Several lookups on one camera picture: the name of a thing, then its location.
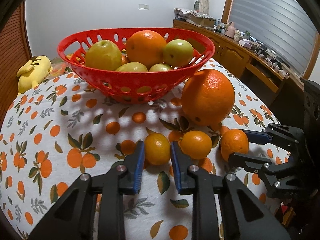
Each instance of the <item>fruit basket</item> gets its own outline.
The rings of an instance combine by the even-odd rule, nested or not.
[[[202,54],[194,49],[194,58],[187,66],[164,72],[117,72],[88,68],[85,66],[85,48],[98,40],[110,40],[120,50],[125,49],[126,40],[141,30],[151,30],[166,37],[166,42],[174,39],[193,39],[205,47]],[[66,49],[76,43],[79,48],[69,59]],[[106,96],[125,104],[141,104],[163,97],[175,86],[193,76],[214,54],[212,41],[202,34],[172,28],[118,28],[100,29],[75,33],[64,38],[58,45],[59,56],[83,80],[99,89]]]

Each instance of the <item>cabinet door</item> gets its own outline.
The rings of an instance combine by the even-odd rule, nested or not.
[[[237,48],[237,46],[225,42],[220,52],[219,63],[237,78],[240,78],[249,57],[246,52]]]

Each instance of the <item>orange print tablecloth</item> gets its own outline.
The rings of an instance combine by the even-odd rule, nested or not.
[[[235,88],[236,102],[223,120],[222,129],[261,131],[269,122],[278,122],[219,63],[211,59],[204,67],[221,71]],[[19,235],[26,239],[81,173],[106,173],[133,152],[135,142],[144,140],[152,131],[170,140],[188,129],[206,132],[213,148],[205,168],[220,176],[230,171],[218,151],[221,131],[198,127],[183,116],[183,86],[181,83],[155,102],[123,105],[106,98],[74,73],[66,73],[18,96],[0,134],[0,206]],[[288,161],[289,153],[270,144],[250,144],[249,155],[267,157],[279,164]],[[277,210],[280,201],[266,197],[266,188],[256,174],[241,168],[232,172],[270,212]],[[170,162],[144,169],[140,194],[125,196],[124,207],[127,239],[191,239],[192,196],[177,194]]]

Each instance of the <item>yellow plush toy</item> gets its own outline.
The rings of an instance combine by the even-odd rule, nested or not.
[[[19,94],[23,94],[41,84],[51,71],[51,62],[46,56],[32,57],[17,72],[17,77],[20,77],[18,82]]]

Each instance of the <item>window blind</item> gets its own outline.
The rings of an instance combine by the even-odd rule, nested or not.
[[[316,28],[296,0],[233,0],[229,20],[276,51],[297,73],[307,68]]]

